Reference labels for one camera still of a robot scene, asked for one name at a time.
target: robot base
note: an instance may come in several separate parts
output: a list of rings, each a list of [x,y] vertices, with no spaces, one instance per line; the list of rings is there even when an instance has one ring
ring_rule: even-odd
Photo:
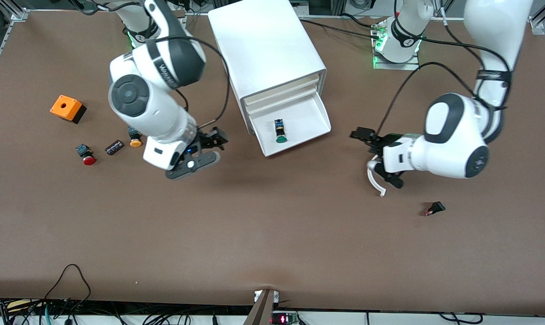
[[[379,25],[384,25],[384,24],[385,24],[385,21],[381,21],[379,23]],[[378,36],[381,38],[384,37],[384,33],[385,32],[383,31],[371,30],[371,35]],[[417,51],[413,54],[413,57],[409,61],[403,62],[403,63],[395,63],[395,62],[388,61],[386,58],[382,56],[382,54],[376,51],[375,48],[380,45],[379,42],[381,42],[381,40],[371,39],[371,45],[373,50],[373,69],[407,70],[407,71],[417,70],[417,67],[419,67],[419,57],[417,55],[419,53],[418,47],[417,47]]]

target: table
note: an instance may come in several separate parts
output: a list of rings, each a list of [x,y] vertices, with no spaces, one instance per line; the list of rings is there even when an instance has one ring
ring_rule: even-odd
[[[107,102],[108,62],[129,51],[120,20],[32,12],[16,24],[0,58],[0,297],[43,297],[77,263],[97,300],[251,304],[268,287],[295,308],[545,315],[545,37],[527,32],[482,174],[408,172],[402,190],[380,198],[366,146],[348,135],[379,124],[408,72],[373,70],[367,39],[305,28],[328,69],[330,134],[265,158],[231,99],[218,123],[230,139],[221,161],[168,181],[143,148],[103,151],[128,139]],[[214,42],[206,17],[190,30]],[[427,35],[448,39],[438,22]],[[204,77],[182,89],[199,123],[221,109],[226,86],[206,53]],[[424,43],[420,55],[473,83],[478,65],[465,50]],[[429,103],[449,91],[464,93],[424,68],[383,131],[422,132]],[[48,112],[60,94],[88,108],[78,125]],[[81,163],[82,143],[96,165]],[[447,210],[424,218],[433,201]],[[70,272],[51,297],[84,295]]]

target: robotic arm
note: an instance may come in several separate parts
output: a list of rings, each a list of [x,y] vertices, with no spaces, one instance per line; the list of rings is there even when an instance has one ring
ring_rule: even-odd
[[[508,94],[509,69],[517,60],[531,4],[532,0],[466,2],[464,23],[471,37],[479,46],[494,50],[507,62],[504,66],[495,55],[481,52],[485,69],[477,73],[476,90],[488,105],[449,93],[429,106],[423,135],[381,137],[372,129],[357,128],[351,138],[363,141],[371,147],[369,152],[380,157],[380,160],[369,161],[368,169],[400,189],[403,186],[400,176],[404,171],[471,178],[485,168],[489,160],[487,144],[499,135],[503,126],[500,108]]]
[[[118,117],[148,135],[144,160],[176,179],[217,163],[218,152],[203,153],[202,149],[224,150],[228,141],[217,128],[209,134],[198,130],[194,118],[169,94],[202,77],[206,56],[200,44],[170,38],[192,35],[164,0],[140,1],[159,29],[158,38],[147,39],[144,45],[110,62],[108,101]]]

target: red push button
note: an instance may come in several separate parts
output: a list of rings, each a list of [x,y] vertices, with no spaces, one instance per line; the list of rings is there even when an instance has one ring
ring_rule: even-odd
[[[96,162],[96,159],[93,156],[87,156],[83,160],[84,160],[84,164],[87,166],[93,165]]]

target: cable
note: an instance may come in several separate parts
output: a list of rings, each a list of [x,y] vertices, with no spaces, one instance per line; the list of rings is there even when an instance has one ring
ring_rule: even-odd
[[[228,102],[229,102],[229,96],[231,95],[231,77],[229,75],[229,65],[226,63],[225,57],[223,57],[222,53],[216,47],[214,47],[213,45],[211,45],[207,41],[203,41],[202,39],[199,39],[199,38],[196,38],[196,37],[169,35],[167,37],[157,38],[157,39],[154,40],[154,42],[155,43],[160,43],[160,42],[169,41],[171,39],[185,39],[185,40],[188,40],[188,41],[197,41],[198,43],[200,43],[200,44],[208,47],[209,49],[211,49],[214,53],[217,53],[218,56],[221,57],[222,62],[225,65],[225,72],[226,72],[225,104],[223,105],[223,107],[221,109],[221,112],[219,113],[219,115],[217,115],[217,117],[215,117],[215,119],[213,119],[213,120],[211,120],[211,121],[209,121],[207,123],[204,123],[204,124],[202,124],[201,126],[198,127],[198,129],[202,129],[204,127],[207,127],[207,126],[211,125],[212,123],[215,123],[217,120],[219,120],[222,117],[222,115],[226,111],[226,106],[228,105]]]
[[[304,320],[301,319],[301,316],[299,316],[299,312],[297,312],[297,319],[299,320],[299,325],[308,325],[307,323],[305,323]]]
[[[110,301],[110,304],[112,305],[112,308],[114,308],[114,313],[116,313],[116,318],[118,318],[120,320],[120,323],[122,325],[128,325],[126,323],[126,321],[124,321],[124,319],[122,319],[122,317],[120,317],[120,314],[118,313],[118,310],[116,310],[116,306],[114,306],[114,302]]]
[[[394,8],[397,7],[397,0],[394,0]],[[405,28],[403,28],[403,26],[401,25],[401,23],[399,22],[398,19],[394,20],[393,24],[396,24],[400,29],[401,31],[403,31],[403,33],[406,33],[406,35],[409,35],[410,37],[413,37],[413,38],[417,38],[417,39],[421,39],[425,42],[429,42],[429,43],[436,43],[436,44],[442,44],[442,45],[453,45],[453,46],[462,46],[462,47],[470,47],[472,49],[477,49],[477,50],[483,50],[483,51],[486,51],[486,52],[489,52],[491,54],[493,54],[494,56],[496,56],[497,58],[499,58],[499,60],[501,60],[501,62],[503,63],[503,65],[505,66],[506,70],[508,72],[511,72],[511,69],[509,68],[509,64],[507,63],[507,61],[505,60],[505,58],[503,58],[501,56],[501,54],[495,52],[494,50],[491,50],[491,49],[487,49],[487,47],[483,47],[483,46],[478,46],[478,45],[473,45],[473,44],[465,44],[465,43],[454,43],[454,42],[446,42],[446,41],[437,41],[436,39],[430,39],[430,38],[427,38],[427,37],[424,37],[424,36],[419,36],[419,35],[415,35],[415,34],[412,34],[410,33],[409,31],[407,31]]]
[[[371,25],[365,24],[365,23],[361,22],[360,20],[358,20],[355,16],[353,16],[353,15],[350,14],[350,13],[343,12],[343,13],[341,13],[341,16],[349,17],[349,18],[351,18],[355,23],[357,23],[357,24],[359,24],[359,25],[361,25],[361,26],[363,26],[363,27],[372,28]]]
[[[416,70],[412,71],[409,74],[409,76],[407,76],[405,81],[401,84],[401,86],[399,87],[399,89],[397,90],[395,95],[393,96],[393,100],[391,100],[391,103],[389,104],[388,109],[385,112],[384,117],[381,120],[381,123],[379,124],[379,128],[377,129],[377,132],[376,132],[377,135],[380,133],[380,131],[381,131],[383,125],[384,125],[384,122],[387,120],[388,115],[391,113],[391,109],[393,108],[393,105],[394,105],[395,101],[397,100],[397,97],[399,97],[399,94],[401,94],[401,91],[403,90],[403,88],[405,87],[407,82],[411,79],[412,76],[414,76],[414,74],[417,73],[417,71],[419,71],[424,66],[428,66],[428,65],[436,65],[436,66],[440,66],[441,68],[444,68],[445,70],[447,70],[447,72],[449,72],[463,86],[463,88],[465,88],[467,90],[467,92],[471,96],[473,96],[473,97],[475,96],[475,94],[473,93],[473,90],[471,89],[471,87],[469,87],[468,84],[466,84],[466,82],[464,82],[460,76],[458,76],[453,70],[451,70],[451,68],[449,68],[445,64],[435,62],[435,61],[423,63],[420,66],[418,66]]]
[[[9,325],[10,320],[8,317],[8,309],[6,308],[6,305],[2,299],[0,299],[0,314],[2,315],[2,322],[4,325]]]
[[[46,324],[52,325],[52,322],[50,321],[50,315],[48,314],[48,304],[44,307],[44,318],[46,318]]]
[[[337,27],[333,27],[333,26],[321,24],[321,23],[318,23],[318,22],[316,22],[316,21],[310,21],[310,20],[304,20],[304,19],[301,19],[300,21],[302,21],[302,22],[304,22],[304,23],[309,23],[309,24],[313,24],[313,25],[317,25],[317,26],[321,26],[321,27],[326,27],[326,28],[334,29],[334,30],[336,30],[336,31],[340,31],[340,32],[343,32],[343,33],[349,33],[349,34],[353,34],[353,35],[359,35],[359,36],[362,36],[362,37],[369,37],[369,38],[372,38],[372,39],[378,39],[378,38],[379,38],[379,37],[376,36],[376,35],[368,35],[368,34],[363,34],[363,33],[357,33],[357,32],[354,32],[354,31],[347,31],[346,29],[341,29],[341,28],[337,28]]]
[[[453,316],[453,318],[448,318],[448,317],[444,316],[443,313],[439,313],[439,316],[441,316],[445,320],[454,321],[457,325],[461,325],[461,323],[469,324],[469,325],[477,325],[477,324],[483,323],[483,315],[482,314],[478,314],[479,315],[479,320],[478,321],[468,321],[468,320],[458,319],[457,316],[455,315],[455,313],[451,312],[450,314],[451,314],[451,316]]]
[[[50,290],[48,290],[48,292],[46,293],[46,295],[44,296],[44,300],[46,300],[48,298],[48,295],[50,294],[50,292],[52,292],[52,290],[54,290],[54,288],[56,288],[56,286],[58,286],[58,284],[60,283],[60,281],[62,280],[62,277],[64,276],[64,273],[66,273],[66,270],[69,268],[69,267],[75,267],[77,270],[78,270],[78,273],[80,275],[80,278],[82,279],[82,281],[84,282],[84,284],[86,284],[86,288],[88,289],[88,294],[86,295],[86,298],[80,300],[79,302],[76,303],[76,305],[74,305],[72,307],[72,311],[74,311],[74,309],[76,307],[79,306],[79,304],[81,304],[82,302],[86,301],[88,298],[90,298],[90,295],[92,294],[92,289],[90,288],[90,284],[88,284],[88,282],[86,281],[86,279],[84,278],[84,274],[82,274],[82,270],[80,269],[80,267],[74,263],[72,264],[68,264],[66,265],[66,267],[64,267],[64,269],[62,270],[62,273],[60,274],[60,277],[58,278],[58,281],[56,281],[56,283],[54,284],[54,286],[52,286],[52,288],[50,288]]]
[[[182,97],[182,99],[184,99],[184,110],[188,111],[188,99],[186,99],[186,96],[184,96],[184,94],[182,94],[180,90],[175,89],[175,91],[180,95],[180,97]]]
[[[79,12],[83,13],[85,16],[91,16],[97,12],[99,12],[99,9],[96,8],[94,9],[93,11],[91,12],[85,12],[84,9],[81,8],[81,4],[77,1],[77,0],[68,0],[68,2],[70,2],[70,4],[72,4],[72,6],[78,10]]]
[[[115,12],[122,8],[128,7],[128,6],[140,6],[138,2],[126,2],[126,4],[121,4],[120,6],[114,7],[114,8],[108,8],[108,12]]]

